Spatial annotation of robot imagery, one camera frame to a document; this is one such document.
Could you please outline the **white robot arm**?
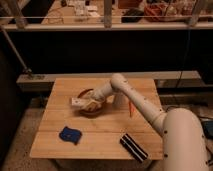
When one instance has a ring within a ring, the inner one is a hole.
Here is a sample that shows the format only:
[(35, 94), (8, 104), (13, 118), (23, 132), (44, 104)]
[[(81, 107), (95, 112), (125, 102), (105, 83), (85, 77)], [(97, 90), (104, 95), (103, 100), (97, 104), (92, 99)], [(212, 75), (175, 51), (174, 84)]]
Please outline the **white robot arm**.
[(71, 105), (78, 110), (95, 113), (95, 109), (112, 95), (122, 93), (144, 119), (162, 137), (164, 171), (209, 171), (205, 135), (198, 117), (185, 108), (168, 112), (157, 107), (137, 91), (119, 73), (85, 97), (74, 97)]

